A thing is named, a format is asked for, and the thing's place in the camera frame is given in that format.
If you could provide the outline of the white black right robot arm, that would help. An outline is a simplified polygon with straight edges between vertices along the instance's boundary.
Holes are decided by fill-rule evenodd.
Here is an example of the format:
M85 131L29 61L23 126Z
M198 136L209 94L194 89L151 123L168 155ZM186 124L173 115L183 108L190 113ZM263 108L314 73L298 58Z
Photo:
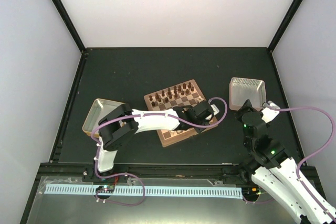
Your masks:
M282 143L268 135L269 123L281 111L272 102L265 102L257 111L250 100L237 111L236 118L243 126L243 144L250 155L238 171L239 179L264 189L295 223L335 223L335 207L302 173L302 162L296 163Z

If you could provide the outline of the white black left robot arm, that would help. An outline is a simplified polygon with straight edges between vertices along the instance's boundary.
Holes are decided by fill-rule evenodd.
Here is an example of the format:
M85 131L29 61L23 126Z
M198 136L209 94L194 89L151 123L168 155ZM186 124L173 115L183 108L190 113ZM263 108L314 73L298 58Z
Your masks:
M133 135L145 131L187 131L194 128L197 133L210 127L210 121L218 114L215 105L202 101L195 106L175 106L164 111L139 111L122 104L101 119L95 129L99 134L99 154L94 175L102 182L113 174L117 151Z

